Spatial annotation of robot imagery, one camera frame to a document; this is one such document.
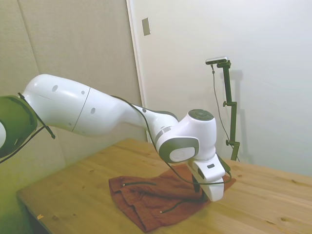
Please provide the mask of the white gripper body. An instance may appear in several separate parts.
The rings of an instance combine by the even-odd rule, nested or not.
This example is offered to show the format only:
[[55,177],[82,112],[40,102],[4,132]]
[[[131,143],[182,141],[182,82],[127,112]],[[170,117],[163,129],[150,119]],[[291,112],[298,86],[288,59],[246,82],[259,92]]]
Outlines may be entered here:
[[224,193],[223,182],[223,178],[219,178],[215,181],[204,181],[204,183],[209,183],[209,185],[200,185],[204,194],[203,199],[211,202],[220,200]]

